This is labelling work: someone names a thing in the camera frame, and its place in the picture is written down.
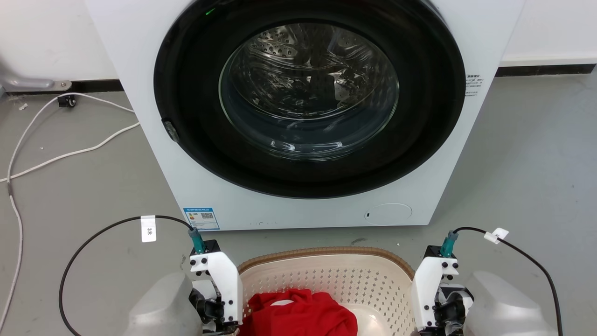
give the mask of front-loading washing machine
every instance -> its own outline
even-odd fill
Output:
[[[200,230],[426,225],[524,0],[87,0]]]

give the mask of brown basket rim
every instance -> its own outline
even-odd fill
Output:
[[[410,265],[399,256],[379,248],[363,248],[360,246],[340,246],[333,248],[310,248],[291,250],[279,253],[271,253],[267,255],[258,256],[243,262],[238,267],[238,273],[242,274],[251,267],[266,264],[268,262],[280,261],[286,259],[300,258],[303,256],[315,255],[337,255],[337,254],[357,254],[357,255],[374,255],[388,259],[406,272],[411,281],[414,278],[414,270]]]

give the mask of laundry basket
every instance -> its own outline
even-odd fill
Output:
[[[327,292],[355,314],[358,336],[410,336],[413,269],[400,257],[376,248],[315,248],[253,258],[238,267],[243,318],[254,295],[290,288]]]

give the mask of gray floor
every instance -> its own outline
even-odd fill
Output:
[[[511,242],[553,275],[568,335],[593,334],[597,317],[597,74],[498,78],[473,128],[438,210],[427,227],[330,228],[206,234],[237,264],[254,256],[316,246],[375,246],[416,267],[428,244],[471,225],[511,231]],[[128,104],[123,93],[98,96]],[[48,96],[0,103],[0,168]],[[19,111],[18,107],[29,106]],[[14,171],[95,145],[134,123],[134,115],[81,99],[55,105],[24,144]],[[67,158],[14,181],[25,232],[21,277],[3,335],[67,335],[57,307],[60,276],[90,235],[140,214],[180,216],[141,129],[105,147]],[[18,228],[0,193],[0,302],[16,264]],[[132,223],[102,235],[81,253],[66,282],[65,308],[83,335],[118,335],[127,313],[161,276],[187,270],[190,241],[179,224],[159,226],[156,243],[141,244]],[[502,245],[463,233],[455,250],[463,280],[491,270],[539,302],[555,325],[541,272]]]

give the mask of gray metal leg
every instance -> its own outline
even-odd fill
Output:
[[[6,92],[43,92],[65,91],[70,88],[70,81],[42,80],[37,78],[23,78],[6,67],[0,60],[0,86]]]

